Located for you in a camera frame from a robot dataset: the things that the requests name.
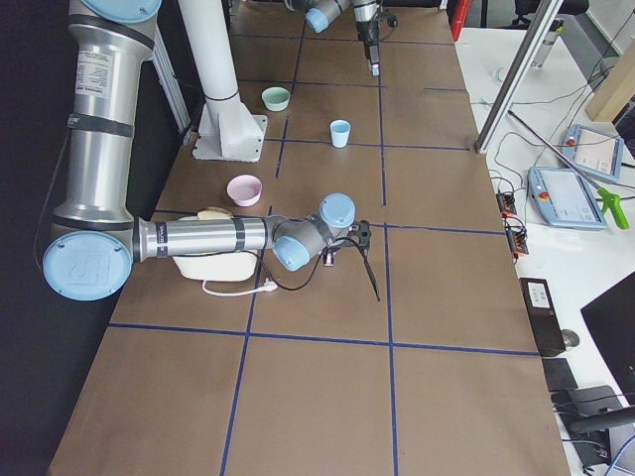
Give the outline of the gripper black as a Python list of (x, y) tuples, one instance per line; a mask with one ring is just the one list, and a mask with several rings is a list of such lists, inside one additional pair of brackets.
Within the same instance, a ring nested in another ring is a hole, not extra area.
[(330, 268), (332, 265), (335, 265), (336, 254), (340, 249), (340, 246), (330, 246), (322, 250), (321, 256), (325, 267)]
[(377, 44), (379, 42), (379, 22), (374, 20), (357, 21), (358, 39), (365, 45), (369, 69), (373, 75), (380, 74), (380, 62), (377, 60)]

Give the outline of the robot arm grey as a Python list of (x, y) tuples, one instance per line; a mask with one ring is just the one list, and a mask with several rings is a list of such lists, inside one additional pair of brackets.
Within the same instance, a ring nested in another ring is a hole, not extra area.
[(345, 0), (284, 0), (292, 12), (302, 12), (315, 33), (325, 31), (349, 7), (353, 8), (358, 40), (364, 45), (369, 70), (380, 74), (379, 34), (380, 5), (377, 1)]

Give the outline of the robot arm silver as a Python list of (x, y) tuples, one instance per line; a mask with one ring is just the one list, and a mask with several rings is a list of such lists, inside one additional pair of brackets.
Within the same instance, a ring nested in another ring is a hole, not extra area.
[(155, 221), (173, 154), (152, 162), (136, 153), (135, 121), (155, 107), (142, 95), (156, 76), (182, 133), (191, 129), (184, 86), (159, 29), (157, 1), (72, 1), (67, 27), (77, 46), (74, 104), (61, 156), (64, 201), (52, 215), (42, 272), (59, 295), (91, 301), (118, 292), (135, 264), (150, 258), (272, 250), (289, 271), (351, 243), (360, 225), (352, 199), (327, 195), (301, 220), (279, 215), (220, 220)]

